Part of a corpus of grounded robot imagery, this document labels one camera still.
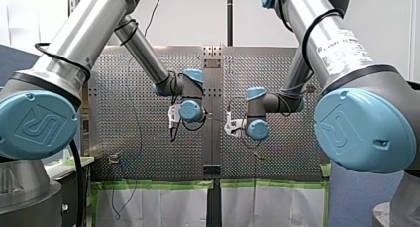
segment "pegboard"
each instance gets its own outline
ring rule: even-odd
[[[202,66],[202,48],[161,49],[157,53],[175,72]],[[202,178],[201,131],[180,128],[176,141],[170,141],[170,97],[154,94],[151,80],[124,48],[104,50],[89,87],[91,153],[99,158],[93,165],[93,179]],[[108,157],[115,154],[119,162],[111,165]]]
[[[245,96],[247,88],[265,86],[270,92],[278,91],[295,49],[217,47],[216,55],[203,53],[203,49],[156,48],[163,64],[171,70],[203,69],[208,96],[203,104],[214,113],[212,121],[208,120],[209,124],[198,132],[180,129],[174,143],[168,133],[170,98],[153,93],[152,82],[124,48],[104,50],[89,83],[90,151],[97,157],[93,179],[203,179],[203,165],[211,160],[212,165],[221,165],[220,178],[320,180],[320,164],[326,160],[313,131],[313,114],[321,92],[316,79],[309,81],[315,92],[305,95],[302,112],[290,117],[268,115],[270,138],[255,150],[224,134],[224,122],[219,122],[226,119],[228,102]],[[220,67],[206,67],[209,56],[216,56]],[[243,118],[245,107],[244,101],[236,100],[232,106],[234,118]],[[249,146],[255,144],[248,139],[246,142]],[[120,164],[109,164],[108,156],[112,154],[119,154]]]
[[[233,97],[245,97],[249,87],[279,91],[294,54],[295,49],[224,48],[224,110]],[[313,130],[313,115],[321,87],[315,78],[308,85],[315,92],[305,94],[305,109],[289,117],[268,114],[270,136],[255,149],[256,142],[246,139],[246,147],[244,141],[227,136],[220,128],[222,178],[320,179],[324,154]],[[245,109],[244,100],[233,101],[233,119],[244,118]]]

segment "green tape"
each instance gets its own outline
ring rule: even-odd
[[[91,199],[91,203],[92,203],[92,227],[96,226],[96,210],[97,210],[97,206],[98,206],[98,192],[99,189],[95,188],[94,183],[91,183],[91,188],[90,188],[90,199]]]
[[[53,166],[53,165],[56,165],[56,164],[59,164],[59,161],[52,161],[52,162],[46,164],[46,166]]]
[[[80,159],[81,159],[81,162],[84,163],[88,160],[91,160],[92,158],[91,157],[81,157]],[[74,159],[66,160],[66,161],[64,161],[64,164],[66,166],[74,166]]]
[[[149,190],[194,190],[211,189],[213,181],[184,181],[166,182],[151,180],[122,180],[111,182],[94,182],[92,188],[98,190],[130,190],[130,189],[149,189]]]
[[[221,180],[222,188],[244,188],[254,186],[268,186],[298,189],[327,189],[328,182],[297,182],[263,179]]]
[[[323,165],[320,165],[320,166],[321,166],[322,177],[324,177],[324,178],[330,177],[330,175],[331,175],[331,163],[323,164]]]
[[[324,193],[324,227],[328,227],[329,216],[329,201],[330,201],[330,185],[328,184]]]

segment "white wall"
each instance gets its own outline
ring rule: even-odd
[[[409,76],[413,0],[351,0],[346,25],[377,63],[395,66]]]
[[[37,53],[67,18],[67,0],[0,0],[0,44]]]
[[[0,0],[0,44],[33,52],[34,42],[50,41],[65,21],[66,1]],[[156,1],[142,0],[133,13],[142,30]],[[376,62],[392,64],[405,78],[420,81],[420,71],[414,69],[420,65],[420,19],[415,20],[420,13],[414,13],[415,2],[351,0],[345,22]],[[161,0],[148,39],[153,45],[226,44],[226,7],[226,0]],[[296,47],[297,42],[260,0],[234,0],[234,45]]]

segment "black cable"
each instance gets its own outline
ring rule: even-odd
[[[283,21],[284,26],[289,30],[290,32],[293,32],[293,28],[287,23],[286,17],[284,16],[284,10],[283,10],[283,0],[278,0],[278,11],[280,13],[281,20]]]
[[[77,176],[77,218],[76,218],[76,227],[82,227],[83,225],[83,213],[84,213],[84,203],[85,203],[85,194],[84,190],[84,178],[83,178],[83,168],[81,165],[80,154],[77,150],[76,143],[74,139],[70,142],[71,152],[74,156],[74,164],[76,166],[76,176]]]
[[[136,24],[135,24],[135,26],[133,28],[132,33],[130,34],[130,36],[124,42],[122,42],[120,44],[120,46],[125,45],[136,34],[138,28],[139,28],[139,23],[136,22]]]
[[[278,104],[279,104],[279,105],[278,105],[278,110],[277,110],[277,112],[279,112],[279,111],[280,111],[280,109],[281,109],[281,102],[282,102],[282,103],[284,103],[284,104],[286,105],[287,110],[288,110],[288,113],[280,112],[280,114],[281,114],[281,115],[283,115],[283,116],[285,116],[285,117],[290,116],[290,115],[291,115],[291,113],[292,113],[292,111],[291,111],[291,107],[290,107],[289,103],[286,101],[286,99],[284,99],[284,97],[282,97],[282,94],[274,94],[274,93],[273,93],[273,95],[275,95],[275,96],[278,98]]]
[[[69,60],[69,59],[67,59],[65,57],[61,57],[61,56],[58,56],[58,55],[55,55],[55,54],[51,54],[50,52],[48,52],[48,51],[46,51],[46,50],[44,50],[42,48],[42,47],[47,47],[49,45],[50,45],[50,43],[35,43],[35,48],[39,52],[41,52],[41,53],[43,53],[43,54],[45,54],[45,55],[47,55],[47,56],[49,56],[49,57],[51,57],[53,59],[64,61],[64,62],[66,62],[68,64],[71,64],[71,65],[79,68],[84,73],[84,75],[86,76],[86,80],[84,82],[87,82],[90,79],[90,70],[87,69],[86,67],[84,67],[83,65],[81,65],[81,64],[79,64],[77,62],[71,61],[71,60]]]
[[[120,164],[119,167],[121,169],[121,172],[125,173],[124,170],[123,170],[122,164]],[[119,210],[117,210],[117,208],[115,207],[115,204],[114,204],[115,184],[112,186],[111,207],[112,207],[112,210],[115,213],[115,216],[114,216],[115,220],[120,220],[121,219],[121,211],[123,211],[126,208],[126,206],[132,201],[132,199],[134,197],[134,194],[136,193],[138,184],[139,184],[139,181],[136,180],[136,183],[134,185],[133,191],[132,191],[129,199],[126,201],[126,203],[123,204],[123,206],[121,206],[121,208]]]
[[[159,2],[160,2],[160,0],[157,0],[157,3],[155,4],[154,10],[152,11],[151,19],[149,20],[149,23],[148,23],[148,25],[146,26],[146,29],[145,29],[145,36],[148,34],[148,29],[149,29],[149,27],[151,26],[152,21],[154,20],[155,11],[156,11],[156,10],[157,10],[157,8],[158,8],[158,4],[159,4]]]
[[[206,123],[206,119],[204,118],[204,120],[202,122],[200,122],[200,126],[198,126],[197,128],[189,128],[183,119],[181,119],[182,122],[182,126],[187,130],[187,131],[199,131],[201,128],[203,128],[204,124]]]
[[[171,105],[174,105],[178,99],[178,96],[176,95],[176,89],[178,88],[178,78],[174,71],[170,71],[169,73],[173,74],[173,79],[170,81],[169,89],[170,93],[172,93]]]
[[[143,134],[142,134],[142,126],[140,125],[140,119],[139,119],[139,115],[138,115],[138,113],[137,113],[137,110],[136,110],[136,104],[134,103],[134,99],[133,99],[133,96],[132,96],[132,93],[131,93],[131,90],[130,90],[130,86],[129,86],[129,82],[128,82],[128,80],[129,80],[129,75],[130,75],[130,64],[131,64],[131,60],[132,60],[133,58],[131,58],[130,60],[129,60],[129,66],[128,66],[128,70],[127,70],[127,81],[126,81],[126,85],[127,85],[127,93],[128,93],[128,95],[129,95],[129,100],[131,101],[131,103],[132,103],[132,106],[133,106],[133,112],[134,112],[134,115],[135,115],[135,117],[136,117],[136,124],[137,124],[137,127],[138,127],[138,129],[139,129],[139,135],[140,135],[140,148],[139,148],[139,150],[138,150],[138,153],[135,155],[135,157],[134,157],[134,159],[136,159],[137,157],[141,157],[142,156],[142,152],[143,152]],[[124,172],[124,169],[123,169],[123,164],[124,164],[124,162],[123,161],[121,161],[121,163],[119,164],[119,167],[120,167],[120,169],[121,169],[121,172],[122,172],[122,174],[123,175],[125,175],[125,172]],[[130,198],[126,201],[126,203],[124,203],[123,204],[123,206],[120,208],[120,210],[117,210],[116,208],[115,208],[115,205],[114,205],[114,192],[115,192],[115,187],[113,187],[112,188],[112,198],[111,198],[111,206],[112,206],[112,209],[113,209],[113,211],[114,211],[114,213],[115,213],[115,216],[114,216],[114,218],[116,219],[116,220],[119,220],[120,218],[121,218],[121,211],[123,211],[124,210],[124,208],[131,202],[131,200],[133,199],[133,196],[134,196],[134,194],[136,193],[136,190],[137,190],[137,187],[138,187],[138,183],[139,183],[139,181],[138,180],[136,180],[136,184],[135,184],[135,186],[134,186],[134,188],[133,188],[133,191],[132,191],[132,193],[131,193],[131,196],[130,196]]]
[[[309,61],[308,58],[308,42],[309,42],[309,37],[311,36],[312,31],[315,29],[315,27],[322,22],[325,18],[330,17],[330,16],[340,16],[341,18],[344,18],[344,12],[341,9],[331,9],[321,15],[319,15],[317,18],[315,18],[315,20],[312,22],[312,24],[308,27],[308,29],[305,32],[305,35],[303,36],[303,41],[302,41],[302,55],[303,55],[303,60],[306,62],[306,64],[308,65],[309,69],[312,69],[311,63]]]
[[[116,32],[116,31],[118,31],[118,30],[120,30],[120,29],[122,29],[123,27],[125,27],[125,26],[127,26],[127,25],[129,25],[130,23],[132,23],[132,22],[136,22],[136,19],[130,19],[129,21],[127,21],[126,23],[124,23],[124,24],[122,24],[122,25],[120,25],[120,26],[118,26],[117,28],[115,28],[114,29],[114,32]]]
[[[298,89],[298,88],[304,86],[310,79],[312,79],[312,76],[313,75],[314,75],[314,71],[311,69],[311,73],[309,74],[309,76],[302,83],[300,83],[299,85],[296,85],[296,86],[287,88],[287,89],[281,88],[281,92],[293,91],[295,89]]]

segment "black pole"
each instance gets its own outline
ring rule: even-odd
[[[234,43],[234,2],[228,0],[228,47]]]

